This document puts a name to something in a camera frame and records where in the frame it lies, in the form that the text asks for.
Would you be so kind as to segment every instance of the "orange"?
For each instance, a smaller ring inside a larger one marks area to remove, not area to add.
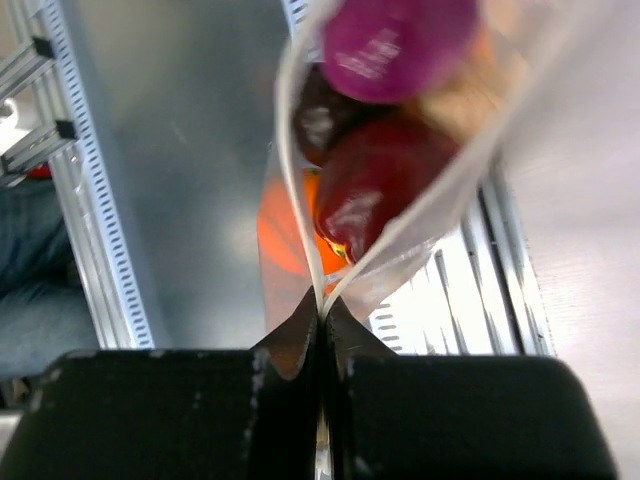
[[[305,168],[303,182],[309,211],[312,212],[320,182],[320,170]],[[299,248],[299,255],[292,252],[292,245],[299,242],[298,227],[282,178],[272,180],[265,187],[258,211],[257,233],[261,251],[271,261],[288,272],[298,275],[307,274],[308,267],[302,253],[302,246]],[[314,232],[314,235],[325,275],[336,273],[344,268],[347,261],[336,255],[317,233]]]

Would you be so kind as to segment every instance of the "clear plastic bag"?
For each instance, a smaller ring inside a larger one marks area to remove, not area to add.
[[[314,39],[340,3],[318,0],[310,5],[300,32],[284,49],[276,81],[276,145],[259,223],[270,219],[271,228],[284,239],[279,245],[306,269],[274,262],[273,245],[265,247],[269,235],[258,228],[269,330],[288,317],[310,286],[321,317],[342,296],[354,316],[364,320],[409,281],[465,213],[488,172],[500,135],[519,106],[535,99],[536,86],[549,81],[544,73],[548,65],[579,41],[589,14],[601,10],[593,8],[595,0],[480,1],[482,26],[463,64],[446,84],[424,92],[409,107],[463,148],[400,216],[387,223],[357,263],[327,276],[302,186],[306,161],[295,146],[291,120],[310,69]],[[288,204],[269,199],[274,179],[287,192]]]

